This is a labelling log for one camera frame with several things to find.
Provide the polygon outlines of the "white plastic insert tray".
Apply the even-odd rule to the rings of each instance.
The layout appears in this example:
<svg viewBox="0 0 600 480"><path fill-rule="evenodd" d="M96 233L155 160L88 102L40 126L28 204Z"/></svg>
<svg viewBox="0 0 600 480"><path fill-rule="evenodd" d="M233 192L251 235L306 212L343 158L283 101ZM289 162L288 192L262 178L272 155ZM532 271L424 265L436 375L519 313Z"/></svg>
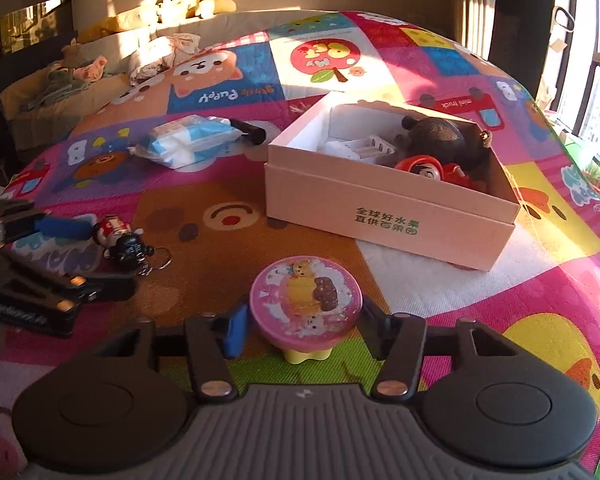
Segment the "white plastic insert tray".
<svg viewBox="0 0 600 480"><path fill-rule="evenodd" d="M385 165L394 159L396 148L379 136L366 136L362 139L328 139L318 151L366 164Z"/></svg>

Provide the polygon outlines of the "bear figurine keychain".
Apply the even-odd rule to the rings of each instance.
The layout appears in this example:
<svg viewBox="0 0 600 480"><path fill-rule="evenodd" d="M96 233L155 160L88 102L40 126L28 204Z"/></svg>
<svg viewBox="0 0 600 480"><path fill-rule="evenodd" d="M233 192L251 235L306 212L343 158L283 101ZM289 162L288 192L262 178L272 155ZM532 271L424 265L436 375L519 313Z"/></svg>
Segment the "bear figurine keychain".
<svg viewBox="0 0 600 480"><path fill-rule="evenodd" d="M146 244L143 232L119 216L106 216L94 225L93 240L116 270L147 276L170 266L172 255L166 247Z"/></svg>

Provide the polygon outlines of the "colourful cartoon play mat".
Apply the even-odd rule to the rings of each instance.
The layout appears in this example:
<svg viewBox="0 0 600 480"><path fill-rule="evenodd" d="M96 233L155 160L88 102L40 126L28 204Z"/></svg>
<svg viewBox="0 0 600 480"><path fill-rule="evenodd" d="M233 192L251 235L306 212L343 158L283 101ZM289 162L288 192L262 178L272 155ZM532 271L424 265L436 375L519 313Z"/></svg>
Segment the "colourful cartoon play mat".
<svg viewBox="0 0 600 480"><path fill-rule="evenodd" d="M462 188L302 148L305 133L399 134L402 110L356 108L360 92L489 131L494 168ZM526 89L449 39L344 12L213 41L84 118L8 190L118 214L174 259L69 339L0 326L4 479L26 463L7 412L32 379L133 315L225 308L295 255L342 264L386 310L478 318L569 374L596 405L582 463L600 474L600 194Z"/></svg>

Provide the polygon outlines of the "crumpled clothes pile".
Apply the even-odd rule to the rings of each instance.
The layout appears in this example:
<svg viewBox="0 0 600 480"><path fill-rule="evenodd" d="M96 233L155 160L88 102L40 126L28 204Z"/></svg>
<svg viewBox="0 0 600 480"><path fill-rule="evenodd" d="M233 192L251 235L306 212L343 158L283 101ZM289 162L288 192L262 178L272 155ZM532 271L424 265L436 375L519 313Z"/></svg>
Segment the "crumpled clothes pile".
<svg viewBox="0 0 600 480"><path fill-rule="evenodd" d="M199 51L200 37L188 32L161 36L139 47L129 59L128 76L132 87L183 63Z"/></svg>

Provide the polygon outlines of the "blue white wet wipes pack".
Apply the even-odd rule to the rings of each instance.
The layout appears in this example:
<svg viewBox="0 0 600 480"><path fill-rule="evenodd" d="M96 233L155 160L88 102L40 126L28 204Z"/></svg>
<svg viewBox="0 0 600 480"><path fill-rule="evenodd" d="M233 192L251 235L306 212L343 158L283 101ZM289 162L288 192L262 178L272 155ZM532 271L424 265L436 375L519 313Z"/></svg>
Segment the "blue white wet wipes pack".
<svg viewBox="0 0 600 480"><path fill-rule="evenodd" d="M128 151L155 164L180 169L215 158L223 146L241 136L226 118L188 115L155 126Z"/></svg>

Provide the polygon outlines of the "pink lid yellow toy cup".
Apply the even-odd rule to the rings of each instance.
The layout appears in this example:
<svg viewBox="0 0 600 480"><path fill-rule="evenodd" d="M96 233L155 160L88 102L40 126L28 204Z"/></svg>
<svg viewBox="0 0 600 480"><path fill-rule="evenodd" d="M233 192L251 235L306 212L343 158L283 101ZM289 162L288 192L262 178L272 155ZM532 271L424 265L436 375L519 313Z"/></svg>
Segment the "pink lid yellow toy cup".
<svg viewBox="0 0 600 480"><path fill-rule="evenodd" d="M329 358L355 328L363 293L340 264L294 256L258 274L250 288L249 307L262 335L288 363L297 365Z"/></svg>

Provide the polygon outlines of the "pink cardboard box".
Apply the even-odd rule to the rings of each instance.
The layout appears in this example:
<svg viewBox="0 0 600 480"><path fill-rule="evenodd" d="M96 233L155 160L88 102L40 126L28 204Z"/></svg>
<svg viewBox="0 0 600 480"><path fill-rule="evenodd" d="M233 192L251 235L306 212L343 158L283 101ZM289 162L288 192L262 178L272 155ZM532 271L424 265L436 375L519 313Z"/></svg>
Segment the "pink cardboard box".
<svg viewBox="0 0 600 480"><path fill-rule="evenodd" d="M330 92L268 146L266 212L309 226L481 271L494 266L520 203L493 152L471 171L476 190L318 151L328 139L393 143L404 116L432 110Z"/></svg>

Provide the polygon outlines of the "grey sofa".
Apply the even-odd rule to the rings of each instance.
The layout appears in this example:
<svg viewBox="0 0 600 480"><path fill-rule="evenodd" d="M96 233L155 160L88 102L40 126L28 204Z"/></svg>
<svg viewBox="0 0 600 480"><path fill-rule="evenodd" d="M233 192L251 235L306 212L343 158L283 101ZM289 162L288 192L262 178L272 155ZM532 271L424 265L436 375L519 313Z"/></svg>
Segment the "grey sofa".
<svg viewBox="0 0 600 480"><path fill-rule="evenodd" d="M0 110L18 152L64 140L78 123L131 89L130 71L161 38L192 37L197 52L260 30L309 18L310 10L247 11L117 32L87 44L65 41L50 62L0 93Z"/></svg>

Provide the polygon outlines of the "black marker pen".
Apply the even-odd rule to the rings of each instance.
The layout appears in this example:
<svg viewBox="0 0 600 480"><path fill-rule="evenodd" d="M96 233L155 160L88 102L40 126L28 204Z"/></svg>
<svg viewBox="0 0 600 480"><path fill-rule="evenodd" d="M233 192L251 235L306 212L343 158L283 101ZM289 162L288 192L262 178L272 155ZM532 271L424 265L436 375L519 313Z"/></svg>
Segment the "black marker pen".
<svg viewBox="0 0 600 480"><path fill-rule="evenodd" d="M230 125L253 145L261 145L266 140L266 131L262 127L235 118L230 118Z"/></svg>

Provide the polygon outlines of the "red round toy figure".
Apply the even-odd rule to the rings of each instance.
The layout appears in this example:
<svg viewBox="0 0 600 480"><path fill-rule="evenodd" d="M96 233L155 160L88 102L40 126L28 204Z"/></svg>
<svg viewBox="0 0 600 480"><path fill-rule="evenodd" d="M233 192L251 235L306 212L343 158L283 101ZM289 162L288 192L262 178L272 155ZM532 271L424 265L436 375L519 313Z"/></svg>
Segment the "red round toy figure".
<svg viewBox="0 0 600 480"><path fill-rule="evenodd" d="M475 184L468 174L460 168L455 162L442 165L436 158L430 155L415 155L401 160L394 166L396 170L417 174L418 176L429 178L436 181L459 185L462 188L476 190Z"/></svg>

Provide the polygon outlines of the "black plush bear toy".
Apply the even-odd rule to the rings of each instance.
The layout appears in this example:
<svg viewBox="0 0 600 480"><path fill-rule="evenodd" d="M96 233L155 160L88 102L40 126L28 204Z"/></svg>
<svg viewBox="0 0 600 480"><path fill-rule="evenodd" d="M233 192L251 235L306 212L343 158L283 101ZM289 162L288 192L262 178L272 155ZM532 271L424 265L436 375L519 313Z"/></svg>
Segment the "black plush bear toy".
<svg viewBox="0 0 600 480"><path fill-rule="evenodd" d="M401 126L403 132L396 135L394 143L406 157L428 155L442 166L457 164L465 171L474 170L489 158L490 132L465 136L455 122L439 117L404 116Z"/></svg>

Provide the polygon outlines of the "green clothes on sofa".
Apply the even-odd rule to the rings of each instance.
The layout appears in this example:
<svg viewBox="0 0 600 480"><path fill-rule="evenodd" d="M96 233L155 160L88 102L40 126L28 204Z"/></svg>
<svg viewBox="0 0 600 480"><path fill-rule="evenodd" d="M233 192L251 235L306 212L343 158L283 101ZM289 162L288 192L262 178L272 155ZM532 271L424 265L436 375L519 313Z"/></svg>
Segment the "green clothes on sofa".
<svg viewBox="0 0 600 480"><path fill-rule="evenodd" d="M34 99L22 104L20 110L28 112L75 96L94 82L102 79L107 64L108 60L99 55L91 63L79 67L61 65L53 67L46 75L42 90L38 92Z"/></svg>

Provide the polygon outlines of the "white plush toy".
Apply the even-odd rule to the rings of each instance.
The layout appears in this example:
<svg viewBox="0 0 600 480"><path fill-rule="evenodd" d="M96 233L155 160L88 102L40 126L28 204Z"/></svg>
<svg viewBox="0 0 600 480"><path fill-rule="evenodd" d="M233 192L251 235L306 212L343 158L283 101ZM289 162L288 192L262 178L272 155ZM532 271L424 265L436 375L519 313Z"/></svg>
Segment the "white plush toy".
<svg viewBox="0 0 600 480"><path fill-rule="evenodd" d="M199 0L157 0L158 22L179 23L195 14Z"/></svg>

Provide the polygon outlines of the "red plastic basin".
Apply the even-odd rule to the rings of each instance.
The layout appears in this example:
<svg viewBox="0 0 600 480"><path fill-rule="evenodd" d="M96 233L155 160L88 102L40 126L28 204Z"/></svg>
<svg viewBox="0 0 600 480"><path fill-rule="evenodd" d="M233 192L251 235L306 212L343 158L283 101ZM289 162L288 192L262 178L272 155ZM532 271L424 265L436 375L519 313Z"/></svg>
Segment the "red plastic basin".
<svg viewBox="0 0 600 480"><path fill-rule="evenodd" d="M583 174L591 188L600 196L600 175L588 170L585 170Z"/></svg>

